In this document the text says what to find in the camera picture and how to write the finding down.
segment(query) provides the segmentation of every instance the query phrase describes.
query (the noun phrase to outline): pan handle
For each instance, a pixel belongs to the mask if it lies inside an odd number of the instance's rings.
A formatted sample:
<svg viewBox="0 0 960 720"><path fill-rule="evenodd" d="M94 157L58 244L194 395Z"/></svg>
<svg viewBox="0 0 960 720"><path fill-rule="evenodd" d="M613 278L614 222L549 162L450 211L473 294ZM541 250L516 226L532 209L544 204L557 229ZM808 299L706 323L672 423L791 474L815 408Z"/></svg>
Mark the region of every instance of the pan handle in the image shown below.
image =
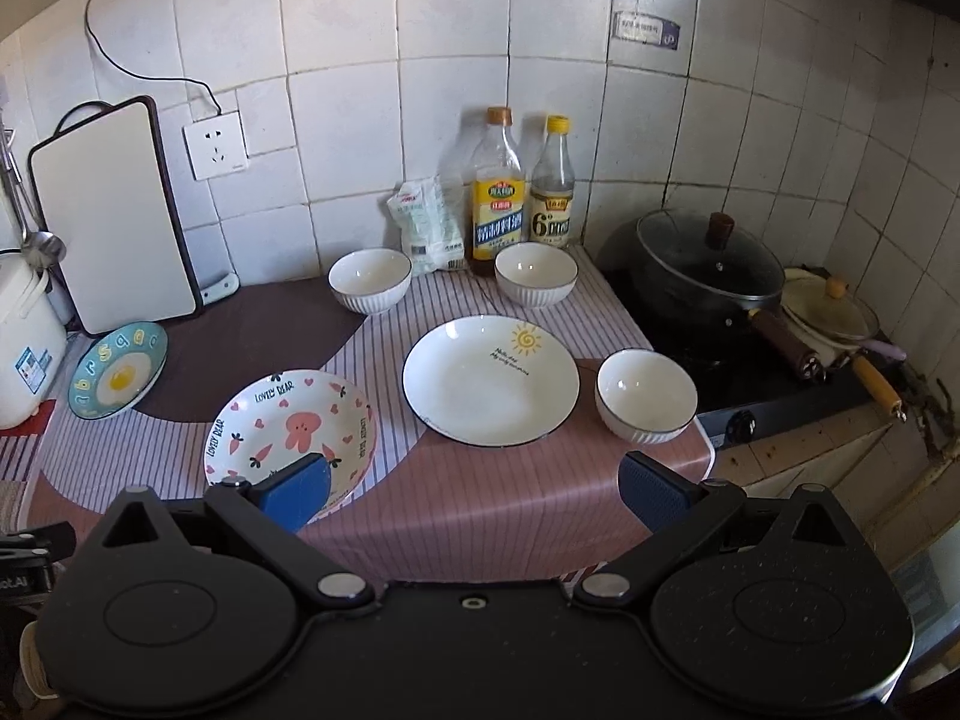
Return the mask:
<svg viewBox="0 0 960 720"><path fill-rule="evenodd" d="M857 355L853 358L851 365L856 378L860 380L860 384L867 389L867 392L870 392L877 401L877 405L880 405L888 415L906 422L904 401L896 394L896 390L890 386L885 376L874 367L874 364L863 355Z"/></svg>
<svg viewBox="0 0 960 720"><path fill-rule="evenodd" d="M800 379L821 379L824 367L817 353L790 332L786 322L767 309L752 309L750 324L771 343Z"/></svg>
<svg viewBox="0 0 960 720"><path fill-rule="evenodd" d="M864 338L863 341L857 343L865 349L883 355L888 360L900 360L901 362L906 360L906 352L894 343L877 341L876 338Z"/></svg>

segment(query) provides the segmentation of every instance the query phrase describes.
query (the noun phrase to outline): stove knob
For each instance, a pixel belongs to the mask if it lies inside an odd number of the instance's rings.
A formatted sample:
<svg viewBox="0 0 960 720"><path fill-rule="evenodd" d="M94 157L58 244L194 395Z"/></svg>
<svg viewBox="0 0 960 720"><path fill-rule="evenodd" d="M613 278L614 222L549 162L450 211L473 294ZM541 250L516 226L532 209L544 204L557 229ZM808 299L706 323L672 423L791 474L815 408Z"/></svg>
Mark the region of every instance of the stove knob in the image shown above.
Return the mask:
<svg viewBox="0 0 960 720"><path fill-rule="evenodd" d="M747 410L735 413L727 423L727 441L750 443L757 432L757 419Z"/></svg>

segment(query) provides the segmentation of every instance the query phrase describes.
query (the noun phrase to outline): yellow sun print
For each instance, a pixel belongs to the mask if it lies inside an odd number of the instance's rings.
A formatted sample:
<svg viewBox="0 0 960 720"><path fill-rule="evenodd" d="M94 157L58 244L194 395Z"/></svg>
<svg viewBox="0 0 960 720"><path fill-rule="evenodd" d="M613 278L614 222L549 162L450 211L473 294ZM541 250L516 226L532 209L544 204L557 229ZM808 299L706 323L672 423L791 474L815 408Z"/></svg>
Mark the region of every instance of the yellow sun print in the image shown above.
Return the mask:
<svg viewBox="0 0 960 720"><path fill-rule="evenodd" d="M522 354L524 357L529 354L534 354L541 348L541 337L528 325L518 324L512 336L514 336L514 351Z"/></svg>

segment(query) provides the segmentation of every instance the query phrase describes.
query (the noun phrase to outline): metal screw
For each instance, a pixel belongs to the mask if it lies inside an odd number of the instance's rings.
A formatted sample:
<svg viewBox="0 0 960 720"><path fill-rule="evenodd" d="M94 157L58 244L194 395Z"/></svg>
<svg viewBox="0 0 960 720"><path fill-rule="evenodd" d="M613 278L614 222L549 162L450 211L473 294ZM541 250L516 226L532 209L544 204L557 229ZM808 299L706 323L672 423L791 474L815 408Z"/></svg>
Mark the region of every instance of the metal screw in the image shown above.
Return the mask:
<svg viewBox="0 0 960 720"><path fill-rule="evenodd" d="M619 574L591 574L580 586L596 598L619 598L630 589L630 580Z"/></svg>
<svg viewBox="0 0 960 720"><path fill-rule="evenodd" d="M367 583L356 574L330 574L318 581L317 589L330 598L356 598L367 589Z"/></svg>

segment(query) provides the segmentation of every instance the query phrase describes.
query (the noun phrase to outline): plastic bag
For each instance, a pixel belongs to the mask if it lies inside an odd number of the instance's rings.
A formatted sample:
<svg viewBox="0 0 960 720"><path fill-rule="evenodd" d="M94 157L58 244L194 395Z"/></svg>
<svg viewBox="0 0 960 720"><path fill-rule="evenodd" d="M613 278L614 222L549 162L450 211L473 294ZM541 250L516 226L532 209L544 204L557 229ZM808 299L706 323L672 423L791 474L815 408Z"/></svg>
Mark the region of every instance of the plastic bag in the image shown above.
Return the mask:
<svg viewBox="0 0 960 720"><path fill-rule="evenodd" d="M390 215L400 227L403 253L414 264L414 276L433 271L462 271L464 231L462 197L456 191L443 192L440 181L426 178L406 181L387 200Z"/></svg>

